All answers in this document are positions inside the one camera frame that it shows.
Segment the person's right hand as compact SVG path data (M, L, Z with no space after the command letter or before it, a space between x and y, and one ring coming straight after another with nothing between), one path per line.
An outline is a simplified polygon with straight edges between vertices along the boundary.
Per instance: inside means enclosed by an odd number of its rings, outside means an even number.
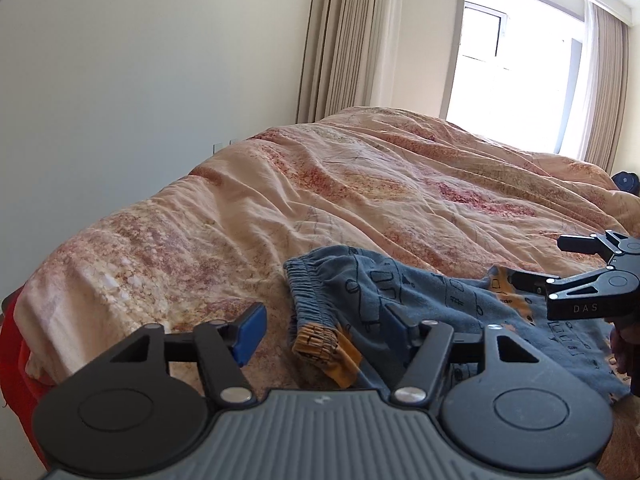
M639 347L639 324L618 318L613 321L611 349L620 374L634 376L634 354Z

